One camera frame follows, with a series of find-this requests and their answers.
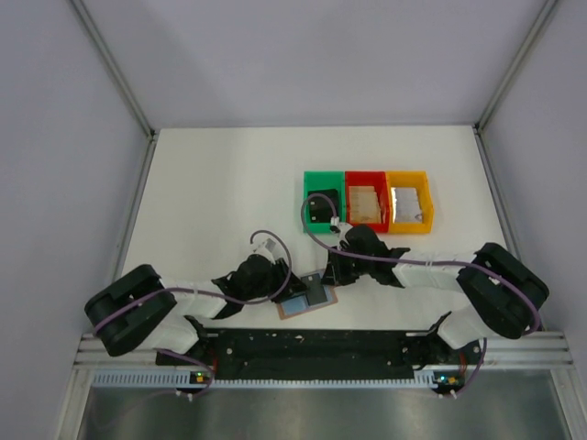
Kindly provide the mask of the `brown leather card holder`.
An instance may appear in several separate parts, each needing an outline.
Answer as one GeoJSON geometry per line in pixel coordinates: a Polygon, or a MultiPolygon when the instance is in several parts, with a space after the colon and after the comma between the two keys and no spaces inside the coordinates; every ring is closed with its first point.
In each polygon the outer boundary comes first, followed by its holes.
{"type": "Polygon", "coordinates": [[[276,305],[281,320],[287,320],[334,305],[338,297],[332,286],[322,284],[324,270],[309,272],[301,277],[306,291],[276,305]]]}

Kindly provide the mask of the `red plastic bin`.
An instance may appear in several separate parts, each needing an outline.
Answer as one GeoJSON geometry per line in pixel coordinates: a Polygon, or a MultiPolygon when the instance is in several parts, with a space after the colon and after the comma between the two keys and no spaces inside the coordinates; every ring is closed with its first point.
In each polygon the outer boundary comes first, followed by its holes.
{"type": "Polygon", "coordinates": [[[383,171],[346,171],[345,188],[347,222],[386,234],[391,215],[386,174],[383,171]]]}

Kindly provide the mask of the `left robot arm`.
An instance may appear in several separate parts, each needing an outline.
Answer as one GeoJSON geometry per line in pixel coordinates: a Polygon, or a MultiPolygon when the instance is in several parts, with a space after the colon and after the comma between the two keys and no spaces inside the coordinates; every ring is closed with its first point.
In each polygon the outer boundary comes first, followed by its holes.
{"type": "Polygon", "coordinates": [[[84,306],[93,333],[112,357],[136,349],[169,350],[188,363],[207,355],[204,320],[224,320],[244,307],[282,303],[304,294],[284,242],[262,231],[251,253],[228,274],[206,281],[161,276],[141,264],[94,295],[84,306]]]}

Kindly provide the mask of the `yellow plastic bin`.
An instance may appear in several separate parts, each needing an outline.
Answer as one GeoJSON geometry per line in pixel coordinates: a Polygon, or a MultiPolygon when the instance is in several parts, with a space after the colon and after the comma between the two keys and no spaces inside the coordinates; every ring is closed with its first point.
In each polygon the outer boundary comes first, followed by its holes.
{"type": "Polygon", "coordinates": [[[432,231],[434,205],[424,171],[386,171],[390,197],[389,233],[423,235],[432,231]]]}

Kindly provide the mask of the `green plastic bin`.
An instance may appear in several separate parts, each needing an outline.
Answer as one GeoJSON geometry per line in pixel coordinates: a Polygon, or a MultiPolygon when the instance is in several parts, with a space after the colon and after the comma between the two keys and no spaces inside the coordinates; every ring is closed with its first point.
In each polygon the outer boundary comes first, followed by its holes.
{"type": "Polygon", "coordinates": [[[317,171],[304,173],[304,200],[311,200],[305,208],[305,221],[313,234],[330,233],[333,211],[340,222],[347,217],[346,180],[342,170],[317,171]]]}

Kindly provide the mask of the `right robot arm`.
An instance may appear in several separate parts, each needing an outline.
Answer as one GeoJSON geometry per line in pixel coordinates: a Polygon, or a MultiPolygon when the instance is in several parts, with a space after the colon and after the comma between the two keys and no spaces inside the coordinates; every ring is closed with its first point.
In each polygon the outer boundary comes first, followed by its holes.
{"type": "Polygon", "coordinates": [[[369,276],[382,286],[457,292],[467,298],[465,307],[446,313],[431,327],[427,348],[438,362],[450,362],[470,342],[493,335],[518,339],[541,326],[547,285],[496,243],[472,253],[434,255],[388,247],[368,225],[334,217],[329,228],[338,242],[328,250],[324,284],[347,286],[369,276]]]}

